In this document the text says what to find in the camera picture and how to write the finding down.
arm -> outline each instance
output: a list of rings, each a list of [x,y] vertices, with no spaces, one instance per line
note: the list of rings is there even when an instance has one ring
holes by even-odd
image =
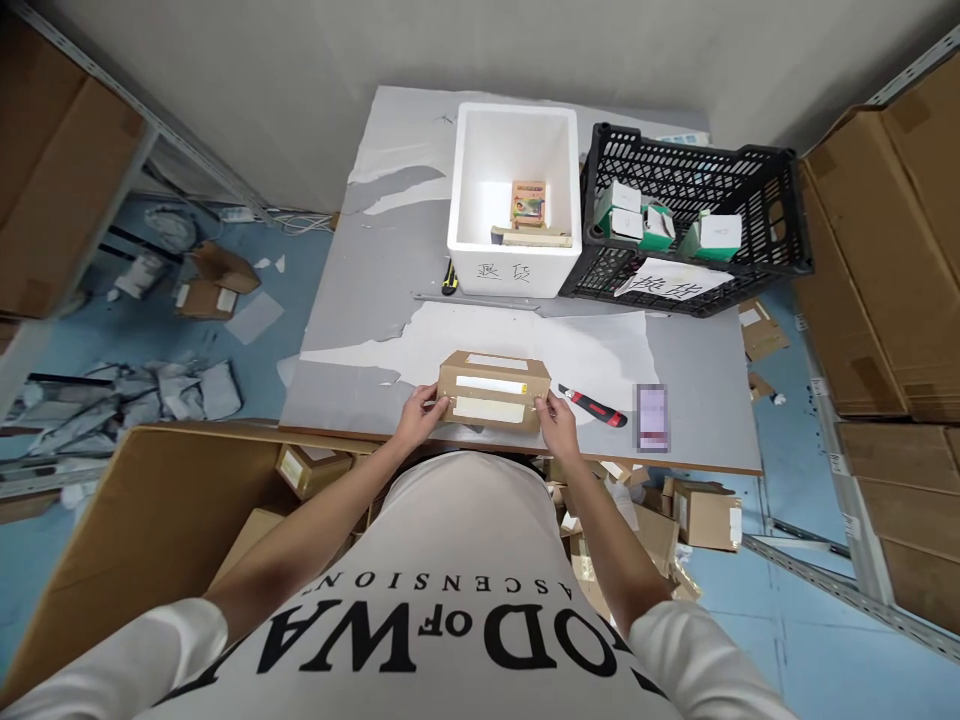
[[[436,427],[449,404],[449,398],[441,398],[424,411],[436,389],[435,384],[418,387],[386,444],[297,508],[204,595],[226,618],[228,645],[322,572],[400,464]]]
[[[560,463],[573,495],[604,600],[617,627],[628,632],[634,620],[671,599],[666,580],[580,455],[570,406],[552,392],[546,401],[537,398],[536,403],[544,442]]]

white label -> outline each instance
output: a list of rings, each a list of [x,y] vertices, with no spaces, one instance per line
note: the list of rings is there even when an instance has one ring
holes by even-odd
[[[743,542],[743,510],[730,508],[730,544],[740,547]]]
[[[499,420],[500,422],[523,422],[524,406],[519,403],[505,403],[500,400],[481,400],[480,398],[456,398],[453,414],[457,417],[472,417],[478,420]]]
[[[460,387],[472,387],[477,390],[505,392],[512,395],[527,394],[527,384],[514,382],[513,380],[495,380],[493,378],[478,378],[471,375],[457,375],[457,385]]]
[[[853,515],[847,515],[843,513],[843,526],[847,531],[847,537],[853,538],[854,540],[860,539],[860,519],[855,518]]]
[[[474,365],[490,365],[491,367],[505,367],[511,370],[528,370],[526,360],[517,358],[501,358],[494,355],[467,355],[467,362]]]
[[[300,475],[303,472],[303,466],[300,461],[289,450],[284,453],[283,460],[280,461],[280,473],[287,479],[287,482],[295,488],[300,487]]]
[[[697,265],[647,258],[637,274],[614,291],[619,297],[631,290],[674,300],[689,300],[733,280],[733,275]]]
[[[700,221],[700,247],[738,248],[743,234],[739,215],[707,215]]]
[[[810,378],[810,389],[818,397],[826,397],[830,394],[826,378]]]
[[[746,312],[740,313],[740,324],[744,327],[753,325],[755,322],[760,322],[760,313],[755,309],[750,308]]]
[[[327,458],[331,458],[336,455],[333,450],[327,450],[326,448],[308,448],[301,445],[300,449],[303,450],[304,454],[314,462],[317,462],[318,460],[326,460]]]
[[[643,215],[614,208],[610,212],[610,229],[617,235],[643,239]]]
[[[237,294],[233,290],[223,288],[220,295],[217,296],[217,310],[221,312],[230,312],[233,310],[233,304],[237,301]]]
[[[830,472],[835,475],[849,475],[850,469],[847,467],[847,459],[841,453],[827,453],[830,458]]]
[[[680,523],[680,529],[687,530],[687,496],[677,495],[677,522]]]

table surface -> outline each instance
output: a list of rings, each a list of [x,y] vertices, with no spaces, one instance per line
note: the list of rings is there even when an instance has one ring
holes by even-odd
[[[301,353],[399,337],[422,305],[414,296],[439,295],[447,263],[456,115],[462,102],[535,101],[485,93],[378,89]],[[563,106],[577,112],[581,157],[589,150],[596,122],[639,127],[651,137],[704,129],[702,118],[693,113],[621,111],[630,113],[624,115]],[[632,311],[569,298],[529,302],[535,302],[545,317]],[[760,452],[736,308],[704,320],[647,313],[646,334],[656,374],[667,387],[670,452],[638,454],[634,433],[590,420],[578,427],[583,453],[759,474]],[[280,423],[308,432],[389,436],[411,391],[397,378],[398,373],[389,369],[300,358]],[[627,412],[633,420],[634,414]],[[432,437],[464,447],[543,448],[539,437],[518,438],[491,428],[477,434],[457,424],[442,426]]]

box utility knife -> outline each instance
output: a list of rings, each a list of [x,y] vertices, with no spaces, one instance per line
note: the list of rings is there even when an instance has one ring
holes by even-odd
[[[627,416],[622,412],[611,410],[606,405],[601,405],[596,400],[571,390],[565,385],[560,385],[560,392],[570,398],[574,404],[579,405],[597,420],[602,420],[610,427],[623,427],[627,424]]]

white product box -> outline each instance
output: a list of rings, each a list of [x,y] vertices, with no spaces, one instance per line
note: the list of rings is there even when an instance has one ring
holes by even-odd
[[[566,108],[463,103],[457,117],[447,250],[468,295],[556,297],[580,256],[577,116]],[[571,247],[494,245],[510,227],[515,180],[547,186],[547,226]]]

